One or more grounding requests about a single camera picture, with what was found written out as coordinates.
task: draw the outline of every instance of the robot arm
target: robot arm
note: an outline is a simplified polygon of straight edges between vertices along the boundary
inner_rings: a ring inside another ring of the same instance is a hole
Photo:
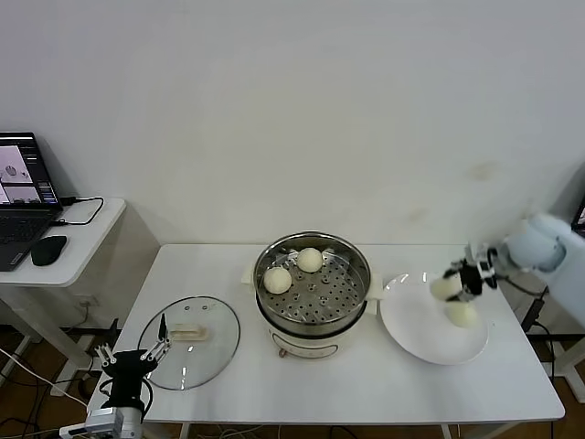
[[[546,214],[524,220],[496,245],[468,246],[466,258],[454,262],[431,290],[440,290],[435,296],[442,300],[467,302],[482,293],[483,284],[494,289],[498,279],[517,272],[532,273],[547,284],[550,295],[585,326],[585,240]]]
[[[100,391],[108,396],[108,400],[99,410],[90,411],[85,423],[62,427],[59,435],[63,439],[71,439],[77,434],[91,434],[104,439],[142,438],[142,422],[147,412],[140,399],[142,385],[145,383],[149,388],[150,405],[152,388],[145,377],[156,369],[170,346],[163,315],[158,339],[150,349],[125,350],[114,354],[108,344],[97,347],[101,368],[111,377],[100,386]],[[112,385],[110,391],[104,389],[107,384]]]

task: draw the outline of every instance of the laptop screen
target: laptop screen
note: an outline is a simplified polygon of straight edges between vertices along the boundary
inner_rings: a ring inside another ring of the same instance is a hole
[[[0,134],[0,208],[58,206],[35,137]]]

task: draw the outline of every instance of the laptop keyboard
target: laptop keyboard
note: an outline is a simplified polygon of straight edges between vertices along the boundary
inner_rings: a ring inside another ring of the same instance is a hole
[[[47,218],[0,217],[0,244],[31,241]]]

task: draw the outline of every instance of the white table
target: white table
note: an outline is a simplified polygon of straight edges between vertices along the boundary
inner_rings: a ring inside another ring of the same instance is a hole
[[[61,218],[73,222],[88,220],[98,203],[96,200],[74,204],[65,208]],[[45,236],[65,235],[68,238],[59,258],[51,265],[37,267],[32,263],[29,254],[13,272],[0,273],[0,300],[69,359],[64,374],[59,375],[59,380],[66,380],[76,369],[89,367],[91,356],[85,352],[85,348],[89,345],[90,337],[82,337],[79,344],[76,344],[37,303],[34,288],[22,287],[66,287],[73,284],[124,209],[123,199],[106,198],[101,211],[90,224],[56,227],[47,231]],[[25,337],[16,352],[24,350],[29,340],[30,337]]]
[[[490,325],[490,340],[484,353],[469,364],[446,367],[417,359],[392,339],[379,317],[369,315],[356,325],[356,342],[331,358],[281,359],[249,287],[240,283],[262,249],[208,244],[166,245],[160,250],[116,350],[137,348],[151,317],[175,300],[193,295],[215,296],[231,305],[239,317],[241,339],[231,363],[207,384],[190,391],[154,387],[147,421],[492,423],[471,437],[494,437],[516,423],[564,415],[558,395],[499,291],[478,299]],[[463,246],[360,249],[385,281],[410,270],[441,271],[463,255]],[[104,401],[95,392],[90,408],[97,409]]]

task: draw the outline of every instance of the pot handle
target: pot handle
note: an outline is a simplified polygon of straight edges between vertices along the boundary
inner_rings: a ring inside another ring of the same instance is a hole
[[[252,285],[252,272],[254,271],[253,265],[248,265],[241,276],[241,282],[245,285]]]
[[[375,315],[378,313],[378,301],[386,297],[386,290],[384,289],[382,276],[379,273],[370,274],[369,289],[367,290],[366,312]]]

